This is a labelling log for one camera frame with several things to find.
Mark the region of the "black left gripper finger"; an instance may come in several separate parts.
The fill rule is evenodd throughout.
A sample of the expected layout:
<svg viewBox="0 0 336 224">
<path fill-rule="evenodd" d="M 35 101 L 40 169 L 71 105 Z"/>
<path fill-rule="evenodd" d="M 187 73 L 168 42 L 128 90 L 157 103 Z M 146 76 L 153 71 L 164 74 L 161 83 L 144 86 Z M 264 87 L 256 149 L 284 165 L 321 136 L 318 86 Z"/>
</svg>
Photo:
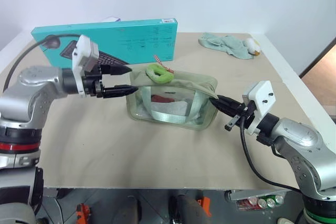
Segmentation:
<svg viewBox="0 0 336 224">
<path fill-rule="evenodd" d="M 128 72 L 131 72 L 132 69 L 127 65 L 120 64 L 111 64 L 111 65 L 100 65 L 101 74 L 109 74 L 109 75 L 123 75 Z"/>
<path fill-rule="evenodd" d="M 103 88 L 102 97 L 104 99 L 123 97 L 133 94 L 136 91 L 138 91 L 138 87 L 131 85 L 117 85 L 110 88 Z"/>
</svg>

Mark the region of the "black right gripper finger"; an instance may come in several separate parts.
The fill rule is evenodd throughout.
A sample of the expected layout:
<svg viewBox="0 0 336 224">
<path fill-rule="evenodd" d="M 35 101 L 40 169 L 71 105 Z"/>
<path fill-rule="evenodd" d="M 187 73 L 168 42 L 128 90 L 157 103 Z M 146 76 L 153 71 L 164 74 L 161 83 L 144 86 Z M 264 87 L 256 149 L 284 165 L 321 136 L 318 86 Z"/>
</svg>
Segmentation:
<svg viewBox="0 0 336 224">
<path fill-rule="evenodd" d="M 218 111 L 220 111 L 220 112 L 222 112 L 222 113 L 224 113 L 224 114 L 226 114 L 230 117 L 234 117 L 238 113 L 238 108 L 237 109 L 221 108 L 219 106 L 218 99 L 209 99 L 209 101 Z"/>
<path fill-rule="evenodd" d="M 221 108 L 231 108 L 231 109 L 237 109 L 242 104 L 241 102 L 236 101 L 230 97 L 226 97 L 224 95 L 218 95 L 218 102 Z"/>
</svg>

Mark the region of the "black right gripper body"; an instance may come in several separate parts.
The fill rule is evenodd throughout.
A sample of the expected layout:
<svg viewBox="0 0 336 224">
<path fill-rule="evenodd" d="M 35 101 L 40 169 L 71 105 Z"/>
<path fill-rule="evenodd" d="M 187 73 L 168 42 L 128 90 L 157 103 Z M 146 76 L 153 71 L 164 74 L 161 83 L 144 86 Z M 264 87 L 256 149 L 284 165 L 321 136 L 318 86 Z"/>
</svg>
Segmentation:
<svg viewBox="0 0 336 224">
<path fill-rule="evenodd" d="M 240 127 L 244 124 L 244 129 L 248 129 L 255 118 L 254 111 L 256 110 L 255 103 L 250 101 L 247 105 L 244 103 L 231 104 L 225 114 L 232 119 L 225 124 L 224 128 L 231 131 L 234 126 Z"/>
</svg>

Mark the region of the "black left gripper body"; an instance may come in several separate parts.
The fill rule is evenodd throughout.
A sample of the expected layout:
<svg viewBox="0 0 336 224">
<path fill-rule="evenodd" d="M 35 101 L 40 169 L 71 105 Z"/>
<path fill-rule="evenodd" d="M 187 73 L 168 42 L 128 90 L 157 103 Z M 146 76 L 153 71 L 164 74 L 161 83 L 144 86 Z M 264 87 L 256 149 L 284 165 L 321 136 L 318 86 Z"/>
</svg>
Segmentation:
<svg viewBox="0 0 336 224">
<path fill-rule="evenodd" d="M 82 84 L 85 95 L 102 98 L 104 85 L 102 84 L 102 75 L 104 74 L 104 65 L 94 65 L 90 71 L 84 71 Z"/>
</svg>

